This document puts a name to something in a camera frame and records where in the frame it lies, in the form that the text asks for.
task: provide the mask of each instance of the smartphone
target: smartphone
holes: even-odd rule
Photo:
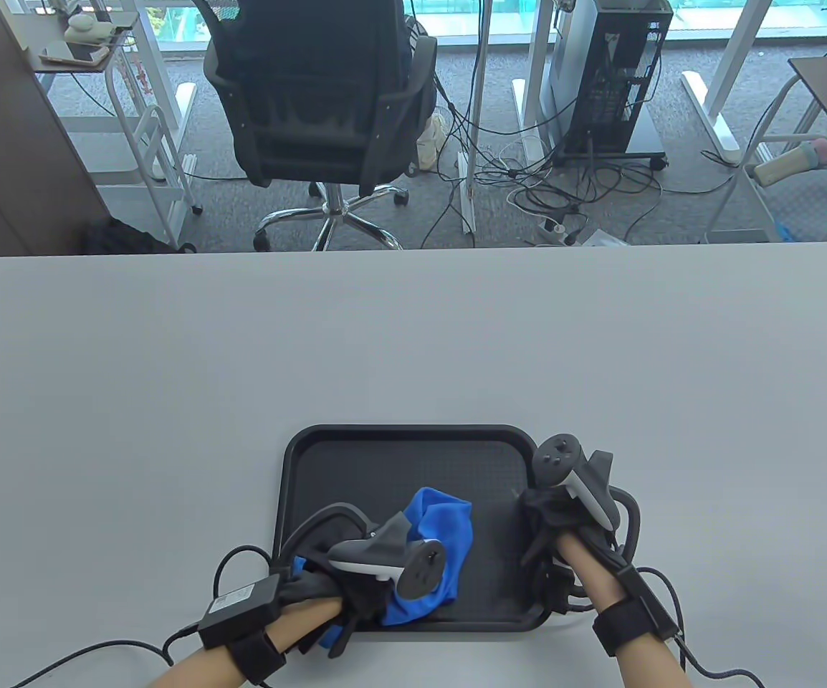
[[[64,40],[55,40],[44,48],[40,57],[49,62],[60,62],[61,65],[95,67],[108,56],[109,52],[110,49],[103,45],[66,43]]]

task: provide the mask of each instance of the glass window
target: glass window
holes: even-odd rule
[[[149,21],[164,49],[181,44],[200,47],[209,40],[209,32],[197,8],[188,0],[153,0]],[[405,0],[407,11],[433,36],[475,37],[478,33],[478,7],[483,0]],[[524,41],[531,34],[538,0],[493,0],[491,34]],[[697,37],[696,32],[711,36],[728,35],[741,15],[745,0],[670,0],[675,10],[669,39]],[[774,0],[764,20],[762,35],[827,35],[827,0]]]

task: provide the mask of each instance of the greenery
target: greenery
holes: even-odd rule
[[[145,10],[149,13],[149,23],[152,25],[152,30],[158,36],[162,27],[165,26],[165,9],[164,7],[147,7]]]

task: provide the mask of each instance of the chair wheel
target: chair wheel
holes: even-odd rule
[[[259,253],[267,253],[270,251],[270,239],[267,238],[266,229],[255,232],[254,249]]]

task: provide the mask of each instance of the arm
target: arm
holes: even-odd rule
[[[337,616],[342,606],[339,598],[287,606],[282,616],[267,626],[267,638],[278,651],[285,652]],[[151,688],[239,688],[243,683],[244,676],[234,665],[228,649],[213,648],[198,649],[162,674]]]
[[[557,549],[564,561],[583,582],[588,599],[597,612],[603,612],[626,597],[621,584],[591,555],[572,533],[561,535]],[[668,646],[649,634],[631,640],[617,651],[626,688],[692,688]]]

